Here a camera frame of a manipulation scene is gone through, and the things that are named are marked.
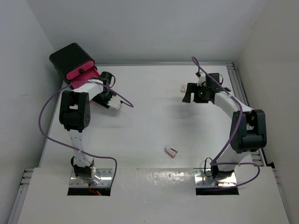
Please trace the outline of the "white eraser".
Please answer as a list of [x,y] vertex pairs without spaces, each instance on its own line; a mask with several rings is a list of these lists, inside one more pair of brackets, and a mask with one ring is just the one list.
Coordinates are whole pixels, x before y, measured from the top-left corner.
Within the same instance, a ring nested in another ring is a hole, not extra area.
[[186,84],[183,84],[182,86],[181,86],[181,92],[182,93],[185,93],[186,92],[186,89],[187,89],[187,86],[186,86]]

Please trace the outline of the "pink eraser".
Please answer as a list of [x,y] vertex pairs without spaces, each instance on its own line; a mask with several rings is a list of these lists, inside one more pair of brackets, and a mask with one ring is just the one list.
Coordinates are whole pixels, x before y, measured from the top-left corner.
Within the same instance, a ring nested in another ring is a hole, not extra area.
[[172,148],[170,145],[167,145],[164,150],[171,158],[175,158],[176,154],[178,153],[178,151]]

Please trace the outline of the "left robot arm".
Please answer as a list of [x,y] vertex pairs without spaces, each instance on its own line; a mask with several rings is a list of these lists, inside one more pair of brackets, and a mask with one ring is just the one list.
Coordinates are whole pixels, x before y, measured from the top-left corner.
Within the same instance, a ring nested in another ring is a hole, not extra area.
[[102,85],[94,83],[79,84],[79,87],[71,91],[63,91],[61,97],[59,121],[67,130],[71,145],[78,150],[74,151],[71,159],[71,165],[74,169],[75,176],[91,184],[95,180],[96,168],[94,159],[82,151],[84,150],[84,129],[86,129],[91,121],[90,101],[107,109],[121,108],[121,101],[115,93],[108,88],[112,81],[115,81],[114,75],[109,72],[93,78],[93,81],[100,82]]

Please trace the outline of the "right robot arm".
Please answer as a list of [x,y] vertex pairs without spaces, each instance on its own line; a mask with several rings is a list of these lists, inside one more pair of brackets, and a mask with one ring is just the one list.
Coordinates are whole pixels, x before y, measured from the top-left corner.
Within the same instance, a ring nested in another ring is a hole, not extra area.
[[243,104],[219,80],[219,73],[211,73],[204,81],[188,83],[182,100],[184,103],[212,102],[231,118],[229,139],[210,163],[214,179],[230,176],[247,155],[267,144],[265,112]]

